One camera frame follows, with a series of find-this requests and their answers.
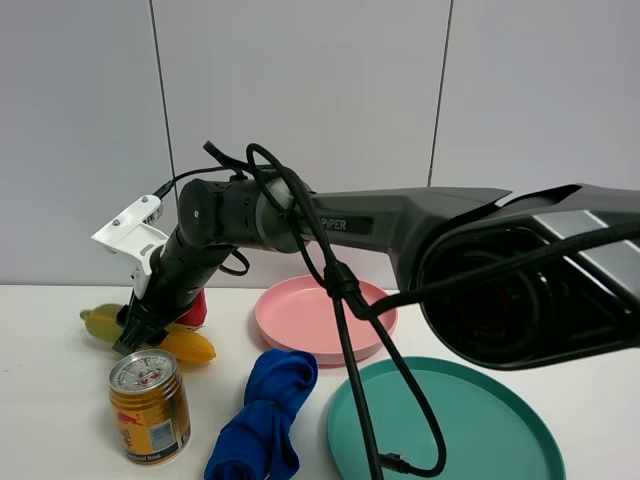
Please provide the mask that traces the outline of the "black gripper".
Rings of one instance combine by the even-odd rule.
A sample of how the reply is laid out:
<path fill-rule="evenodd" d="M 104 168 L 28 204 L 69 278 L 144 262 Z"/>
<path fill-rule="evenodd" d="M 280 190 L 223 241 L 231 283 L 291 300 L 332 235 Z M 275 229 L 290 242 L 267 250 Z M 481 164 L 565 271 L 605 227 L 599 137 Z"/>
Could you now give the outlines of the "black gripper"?
<path fill-rule="evenodd" d="M 117 319 L 122 332 L 113 350 L 127 356 L 144 344 L 159 346 L 168 331 L 158 325 L 168 325 L 186 313 L 233 250 L 228 244 L 193 247 L 176 227 L 153 267 L 144 296 L 134 302 L 130 317 Z"/>

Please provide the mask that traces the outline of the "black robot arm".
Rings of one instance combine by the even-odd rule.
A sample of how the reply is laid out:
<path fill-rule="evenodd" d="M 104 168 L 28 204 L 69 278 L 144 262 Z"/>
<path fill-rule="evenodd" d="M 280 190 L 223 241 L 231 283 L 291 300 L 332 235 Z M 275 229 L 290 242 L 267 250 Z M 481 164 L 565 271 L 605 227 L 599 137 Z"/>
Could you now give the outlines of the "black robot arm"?
<path fill-rule="evenodd" d="M 391 260 L 398 303 L 418 304 L 456 355 L 520 370 L 639 343 L 639 195 L 587 184 L 518 198 L 487 188 L 311 194 L 327 240 Z M 149 283 L 119 317 L 121 354 L 157 345 L 239 248 L 296 253 L 313 237 L 272 172 L 195 179 L 151 257 Z"/>

